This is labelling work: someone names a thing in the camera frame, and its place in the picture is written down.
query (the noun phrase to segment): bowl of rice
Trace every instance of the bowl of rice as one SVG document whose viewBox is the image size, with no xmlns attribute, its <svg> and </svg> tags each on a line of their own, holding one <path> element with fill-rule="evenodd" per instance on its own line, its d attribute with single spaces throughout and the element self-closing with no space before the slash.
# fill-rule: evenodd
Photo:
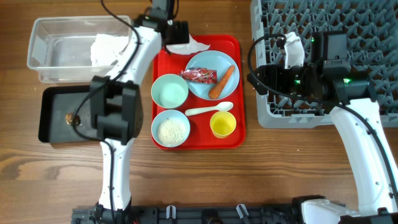
<svg viewBox="0 0 398 224">
<path fill-rule="evenodd" d="M 152 122 L 154 140 L 163 147 L 177 147 L 189 136 L 191 126 L 185 114 L 177 110 L 165 110 Z"/>
</svg>

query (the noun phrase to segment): plastic dish rack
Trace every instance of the plastic dish rack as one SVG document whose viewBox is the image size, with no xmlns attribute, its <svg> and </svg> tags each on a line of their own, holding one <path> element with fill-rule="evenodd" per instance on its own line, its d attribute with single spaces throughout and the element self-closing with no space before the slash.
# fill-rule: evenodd
<svg viewBox="0 0 398 224">
<path fill-rule="evenodd" d="M 351 70 L 366 70 L 377 92 L 384 127 L 398 127 L 398 0 L 252 0 L 254 40 L 264 34 L 300 35 L 310 61 L 312 32 L 343 30 Z M 257 66 L 283 63 L 275 39 L 256 46 Z M 257 93 L 257 114 L 265 128 L 314 128 L 331 124 L 316 103 Z"/>
</svg>

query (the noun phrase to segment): plastic spoon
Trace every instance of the plastic spoon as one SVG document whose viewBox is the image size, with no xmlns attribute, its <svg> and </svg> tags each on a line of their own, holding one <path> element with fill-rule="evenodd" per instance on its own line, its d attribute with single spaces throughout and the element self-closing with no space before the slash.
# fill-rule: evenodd
<svg viewBox="0 0 398 224">
<path fill-rule="evenodd" d="M 185 115 L 187 116 L 193 116 L 196 114 L 201 114 L 213 110 L 219 110 L 219 111 L 229 111 L 232 109 L 234 104 L 232 102 L 221 102 L 217 106 L 210 106 L 206 108 L 195 108 L 195 109 L 189 109 L 185 111 Z"/>
</svg>

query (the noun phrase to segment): clear plastic container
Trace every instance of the clear plastic container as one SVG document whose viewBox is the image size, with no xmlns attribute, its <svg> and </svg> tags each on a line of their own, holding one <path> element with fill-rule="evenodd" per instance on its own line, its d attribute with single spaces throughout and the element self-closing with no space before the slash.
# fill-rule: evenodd
<svg viewBox="0 0 398 224">
<path fill-rule="evenodd" d="M 128 16 L 120 16 L 128 23 Z M 111 16 L 39 18 L 33 25 L 27 66 L 43 83 L 88 82 L 113 68 L 92 66 L 91 45 L 97 34 L 131 36 L 130 29 Z"/>
</svg>

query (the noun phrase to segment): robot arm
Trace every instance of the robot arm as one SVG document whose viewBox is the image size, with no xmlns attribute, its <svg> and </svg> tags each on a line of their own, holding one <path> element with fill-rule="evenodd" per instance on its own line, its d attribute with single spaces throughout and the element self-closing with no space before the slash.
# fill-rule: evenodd
<svg viewBox="0 0 398 224">
<path fill-rule="evenodd" d="M 312 61 L 302 64 L 302 44 L 296 42 L 295 35 L 287 34 L 276 42 L 286 55 L 285 65 L 263 65 L 253 73 L 257 76 L 248 75 L 248 81 L 260 95 L 265 95 L 268 90 L 259 85 L 259 82 L 285 96 L 297 93 L 334 101 L 334 105 L 347 105 L 377 132 L 386 152 L 383 156 L 371 132 L 352 112 L 334 107 L 330 116 L 343 140 L 353 170 L 359 212 L 333 205 L 325 199 L 307 200 L 301 203 L 300 208 L 302 220 L 306 224 L 338 223 L 340 217 L 345 215 L 380 215 L 381 208 L 385 208 L 387 213 L 398 211 L 393 194 L 398 170 L 381 126 L 376 93 L 365 72 L 349 71 L 346 40 L 347 36 L 343 32 L 314 33 L 311 43 Z"/>
<path fill-rule="evenodd" d="M 105 141 L 101 142 L 103 189 L 96 206 L 96 220 L 113 222 L 114 216 L 116 223 L 131 223 L 129 160 L 143 120 L 139 85 L 163 45 L 189 41 L 186 22 L 168 22 L 175 17 L 173 11 L 174 0 L 153 0 L 152 7 L 147 10 L 149 14 L 135 20 L 137 32 L 132 34 L 118 64 L 105 77 L 94 77 L 90 83 L 90 91 L 106 85 L 90 100 L 91 125 L 97 129 L 98 138 Z M 135 57 L 120 76 L 135 50 Z"/>
</svg>

